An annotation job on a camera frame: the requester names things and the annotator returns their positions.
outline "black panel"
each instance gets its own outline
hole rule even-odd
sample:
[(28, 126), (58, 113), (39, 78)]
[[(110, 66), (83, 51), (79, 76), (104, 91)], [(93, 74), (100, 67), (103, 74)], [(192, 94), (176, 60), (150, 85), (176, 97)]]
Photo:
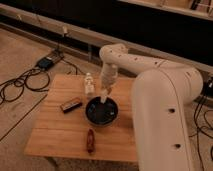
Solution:
[(3, 2), (213, 65), (212, 21), (116, 0), (3, 0)]

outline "table leg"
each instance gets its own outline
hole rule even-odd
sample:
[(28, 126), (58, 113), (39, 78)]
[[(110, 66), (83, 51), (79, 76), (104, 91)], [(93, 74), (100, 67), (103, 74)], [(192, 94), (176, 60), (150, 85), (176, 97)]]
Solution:
[(54, 168), (55, 170), (58, 170), (58, 164), (54, 160), (53, 157), (44, 157)]

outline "brown object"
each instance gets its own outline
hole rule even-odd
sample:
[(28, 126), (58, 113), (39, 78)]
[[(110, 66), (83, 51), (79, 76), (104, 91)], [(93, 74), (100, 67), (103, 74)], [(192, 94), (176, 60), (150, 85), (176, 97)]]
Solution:
[(64, 113), (67, 113), (80, 106), (82, 106), (81, 99), (76, 97), (72, 100), (69, 100), (69, 101), (63, 103), (60, 107)]
[(87, 151), (90, 154), (95, 151), (95, 135), (92, 129), (87, 133)]
[[(25, 154), (89, 160), (136, 162), (130, 90), (133, 78), (119, 77), (110, 94), (119, 112), (112, 124), (93, 127), (95, 153), (86, 149), (85, 133), (91, 128), (85, 116), (88, 103), (84, 93), (84, 76), (57, 75), (40, 108)], [(94, 77), (95, 96), (100, 95), (99, 76)], [(60, 105), (73, 97), (82, 97), (83, 105), (72, 114), (64, 115)]]

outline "power strip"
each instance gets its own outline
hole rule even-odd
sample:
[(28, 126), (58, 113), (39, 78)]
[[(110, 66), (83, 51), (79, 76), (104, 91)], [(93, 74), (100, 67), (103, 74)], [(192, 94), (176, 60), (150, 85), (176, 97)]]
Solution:
[(39, 67), (39, 68), (47, 71), (63, 58), (64, 58), (64, 56), (62, 55), (62, 52), (60, 52), (58, 50), (54, 50), (50, 54), (48, 54), (47, 56), (41, 58), (36, 63), (36, 67)]

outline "black bowl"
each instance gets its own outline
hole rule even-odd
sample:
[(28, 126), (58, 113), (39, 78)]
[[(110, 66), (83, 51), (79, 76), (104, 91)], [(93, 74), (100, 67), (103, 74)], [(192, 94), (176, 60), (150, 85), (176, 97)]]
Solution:
[(117, 114), (117, 104), (110, 98), (101, 103), (100, 97), (95, 97), (86, 106), (86, 116), (95, 125), (107, 125), (117, 117)]

